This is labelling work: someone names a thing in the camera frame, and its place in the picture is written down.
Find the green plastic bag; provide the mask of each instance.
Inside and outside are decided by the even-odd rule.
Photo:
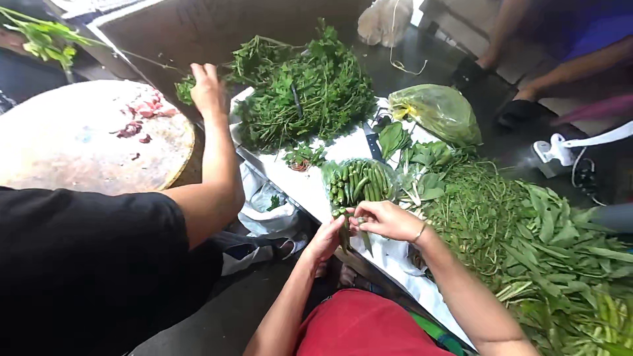
[[[473,109],[451,87],[422,84],[392,92],[389,111],[395,120],[413,120],[447,143],[459,147],[482,144]]]

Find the red shirt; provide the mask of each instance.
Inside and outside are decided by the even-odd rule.
[[[317,306],[301,325],[297,356],[454,356],[438,348],[398,304],[360,289],[344,289]]]

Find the knife handle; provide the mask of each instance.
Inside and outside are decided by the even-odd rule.
[[[367,144],[369,145],[369,150],[372,152],[372,158],[379,162],[385,163],[385,160],[382,159],[380,146],[378,146],[378,134],[370,134],[365,137],[367,138]]]

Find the plastic bag of okra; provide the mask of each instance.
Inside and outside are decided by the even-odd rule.
[[[329,161],[323,164],[321,173],[333,215],[338,215],[336,211],[355,207],[363,200],[393,201],[400,190],[397,173],[377,160]]]

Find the wrist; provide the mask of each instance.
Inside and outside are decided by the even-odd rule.
[[[422,220],[419,220],[415,224],[412,224],[405,241],[415,244],[422,237],[422,234],[424,233],[424,230],[426,230],[426,228],[427,223]]]
[[[420,234],[420,237],[415,241],[414,245],[420,249],[425,249],[429,244],[429,241],[434,239],[437,236],[437,233],[433,229],[433,227],[426,225],[424,230]]]
[[[296,265],[300,266],[302,269],[310,269],[316,273],[317,266],[320,262],[321,260],[318,256],[315,256],[309,250],[303,250]]]
[[[204,121],[218,121],[218,120],[229,120],[229,114],[225,113],[221,108],[217,108],[215,106],[211,106],[208,108],[199,109],[200,114],[204,118]]]

